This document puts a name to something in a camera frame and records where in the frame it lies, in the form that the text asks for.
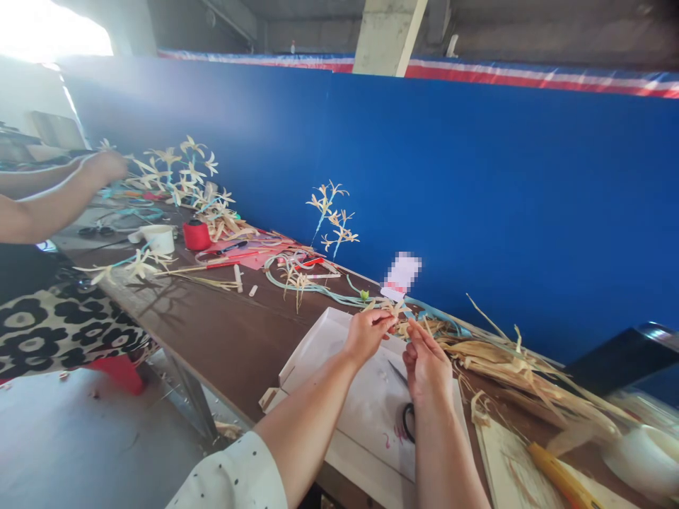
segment black and white floral skirt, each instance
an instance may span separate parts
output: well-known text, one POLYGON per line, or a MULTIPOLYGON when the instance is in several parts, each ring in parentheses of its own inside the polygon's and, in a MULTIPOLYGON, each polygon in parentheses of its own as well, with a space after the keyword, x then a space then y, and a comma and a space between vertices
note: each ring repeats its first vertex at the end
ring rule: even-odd
POLYGON ((0 306, 0 380, 133 351, 141 360, 138 349, 151 353, 157 346, 99 288, 77 279, 0 306))

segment blue board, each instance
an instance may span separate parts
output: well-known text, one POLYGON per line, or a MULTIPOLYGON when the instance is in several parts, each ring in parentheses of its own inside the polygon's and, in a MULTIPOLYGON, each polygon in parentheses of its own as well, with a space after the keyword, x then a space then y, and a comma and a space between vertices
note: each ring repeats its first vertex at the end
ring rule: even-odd
POLYGON ((308 242, 311 188, 341 182, 361 242, 340 264, 381 280, 414 252, 413 297, 486 327, 468 292, 558 361, 679 327, 677 101, 155 59, 77 59, 65 79, 93 139, 208 144, 257 226, 308 242))

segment red stool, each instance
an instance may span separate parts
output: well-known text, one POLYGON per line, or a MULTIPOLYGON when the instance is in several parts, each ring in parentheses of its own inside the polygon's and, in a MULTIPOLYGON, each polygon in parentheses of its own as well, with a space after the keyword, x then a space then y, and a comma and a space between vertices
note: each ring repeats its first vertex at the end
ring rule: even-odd
MULTIPOLYGON (((83 368, 106 373, 118 387, 134 396, 139 396, 144 391, 144 381, 127 355, 98 359, 83 366, 83 368)), ((11 378, 0 379, 0 387, 11 380, 11 378)))

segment white cup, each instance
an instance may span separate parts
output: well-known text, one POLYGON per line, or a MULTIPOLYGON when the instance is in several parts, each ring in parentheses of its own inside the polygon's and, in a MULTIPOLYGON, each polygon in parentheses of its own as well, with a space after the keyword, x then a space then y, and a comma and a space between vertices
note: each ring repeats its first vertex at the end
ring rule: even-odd
POLYGON ((603 451, 613 473, 651 497, 679 495, 679 440, 651 426, 630 431, 603 451))
POLYGON ((157 255, 169 255, 175 251, 173 227, 169 225, 142 226, 139 231, 157 255))

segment yellow tool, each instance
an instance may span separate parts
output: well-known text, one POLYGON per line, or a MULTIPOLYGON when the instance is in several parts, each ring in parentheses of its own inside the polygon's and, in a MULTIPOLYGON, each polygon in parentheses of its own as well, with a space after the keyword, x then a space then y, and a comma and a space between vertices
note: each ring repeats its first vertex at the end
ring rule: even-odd
POLYGON ((575 509, 605 509, 554 455, 535 442, 527 447, 527 451, 538 469, 554 483, 575 509))

